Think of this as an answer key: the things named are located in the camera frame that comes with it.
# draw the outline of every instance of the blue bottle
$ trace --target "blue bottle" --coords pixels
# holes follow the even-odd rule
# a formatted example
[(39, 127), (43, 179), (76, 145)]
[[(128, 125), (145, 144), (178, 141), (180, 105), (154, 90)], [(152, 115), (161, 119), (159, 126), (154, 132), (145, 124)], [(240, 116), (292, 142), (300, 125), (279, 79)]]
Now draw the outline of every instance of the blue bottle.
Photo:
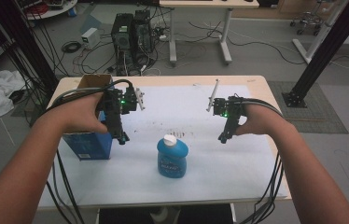
[(166, 134), (157, 144), (158, 170), (161, 175), (181, 178), (187, 170), (187, 145), (171, 134)]

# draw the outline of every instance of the white bottle cap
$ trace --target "white bottle cap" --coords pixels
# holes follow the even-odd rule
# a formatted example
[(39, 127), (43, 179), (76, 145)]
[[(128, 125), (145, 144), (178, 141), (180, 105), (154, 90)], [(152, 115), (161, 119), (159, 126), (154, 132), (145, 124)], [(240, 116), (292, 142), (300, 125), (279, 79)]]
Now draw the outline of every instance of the white bottle cap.
[(163, 143), (167, 147), (172, 147), (175, 146), (175, 144), (177, 143), (177, 139), (172, 134), (166, 134), (165, 136), (163, 136)]

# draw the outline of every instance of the black metal pole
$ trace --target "black metal pole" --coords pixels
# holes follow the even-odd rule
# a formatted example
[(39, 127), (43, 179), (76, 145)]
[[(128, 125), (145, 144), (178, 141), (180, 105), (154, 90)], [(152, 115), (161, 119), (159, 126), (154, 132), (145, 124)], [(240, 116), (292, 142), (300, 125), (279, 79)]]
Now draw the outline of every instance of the black metal pole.
[(288, 107), (299, 107), (309, 89), (319, 78), (320, 74), (326, 68), (329, 61), (341, 47), (343, 42), (349, 36), (349, 2), (343, 9), (337, 21), (332, 26), (327, 37), (316, 51), (311, 62), (305, 68), (299, 81), (293, 87), (291, 92), (282, 93)]

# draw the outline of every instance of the gray carpet mat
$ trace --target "gray carpet mat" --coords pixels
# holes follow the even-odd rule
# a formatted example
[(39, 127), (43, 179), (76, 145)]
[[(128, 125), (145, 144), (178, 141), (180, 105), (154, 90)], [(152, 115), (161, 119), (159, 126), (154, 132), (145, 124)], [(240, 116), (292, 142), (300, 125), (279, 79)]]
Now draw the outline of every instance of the gray carpet mat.
[(282, 92), (290, 92), (295, 82), (269, 81), (268, 84), (285, 119), (300, 133), (349, 133), (317, 83), (304, 99), (306, 108), (287, 107), (283, 100)]

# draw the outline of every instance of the wrist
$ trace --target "wrist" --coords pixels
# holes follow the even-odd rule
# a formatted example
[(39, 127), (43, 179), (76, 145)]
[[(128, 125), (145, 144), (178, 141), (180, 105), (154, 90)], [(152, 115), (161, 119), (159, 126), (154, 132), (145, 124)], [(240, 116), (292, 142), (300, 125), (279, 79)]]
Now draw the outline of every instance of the wrist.
[(287, 138), (289, 133), (297, 133), (296, 127), (285, 119), (279, 119), (268, 131), (268, 135), (275, 141)]
[(55, 110), (56, 108), (38, 118), (34, 126), (36, 128), (49, 128), (52, 131), (64, 133), (67, 129), (66, 122), (64, 118), (56, 116)]

